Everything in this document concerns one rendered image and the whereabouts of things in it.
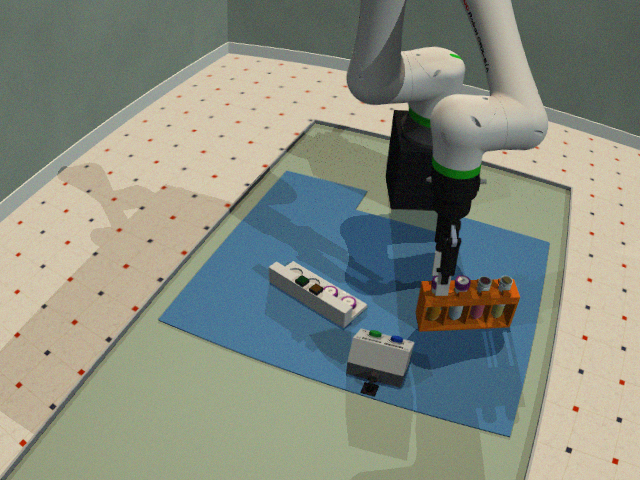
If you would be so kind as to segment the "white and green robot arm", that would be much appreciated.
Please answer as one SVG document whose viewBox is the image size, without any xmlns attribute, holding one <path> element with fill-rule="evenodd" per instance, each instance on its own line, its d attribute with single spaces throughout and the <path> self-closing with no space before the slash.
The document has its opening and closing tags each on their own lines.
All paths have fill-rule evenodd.
<svg viewBox="0 0 640 480">
<path fill-rule="evenodd" d="M 408 103 L 402 134 L 433 149 L 426 181 L 436 197 L 457 204 L 473 200 L 487 183 L 479 178 L 485 152 L 530 150 L 548 131 L 511 0 L 461 2 L 490 96 L 461 94 L 465 65 L 456 53 L 440 47 L 401 51 L 406 0 L 361 0 L 346 75 L 350 92 L 365 104 Z"/>
</svg>

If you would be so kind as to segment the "blue flat mat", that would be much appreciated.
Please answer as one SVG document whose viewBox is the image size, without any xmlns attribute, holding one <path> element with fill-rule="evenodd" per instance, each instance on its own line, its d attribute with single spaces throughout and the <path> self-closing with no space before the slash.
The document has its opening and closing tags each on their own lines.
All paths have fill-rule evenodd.
<svg viewBox="0 0 640 480">
<path fill-rule="evenodd" d="M 158 319 L 245 356 L 407 410 L 510 437 L 550 242 L 463 217 L 455 280 L 510 276 L 510 327 L 421 331 L 435 231 L 356 210 L 366 190 L 286 171 Z M 367 304 L 344 328 L 269 282 L 296 262 Z M 360 329 L 415 342 L 401 388 L 346 374 Z"/>
</svg>

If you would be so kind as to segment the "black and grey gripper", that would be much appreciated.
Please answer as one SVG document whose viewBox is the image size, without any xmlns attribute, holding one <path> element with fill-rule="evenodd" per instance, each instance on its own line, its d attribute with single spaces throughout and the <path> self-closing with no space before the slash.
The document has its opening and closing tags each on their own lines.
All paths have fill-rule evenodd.
<svg viewBox="0 0 640 480">
<path fill-rule="evenodd" d="M 448 296 L 451 277 L 455 274 L 459 247 L 462 242 L 459 238 L 460 219 L 469 214 L 471 201 L 464 204 L 449 203 L 433 194 L 432 206 L 438 214 L 434 239 L 436 250 L 432 269 L 432 276 L 438 275 L 435 296 Z"/>
</svg>

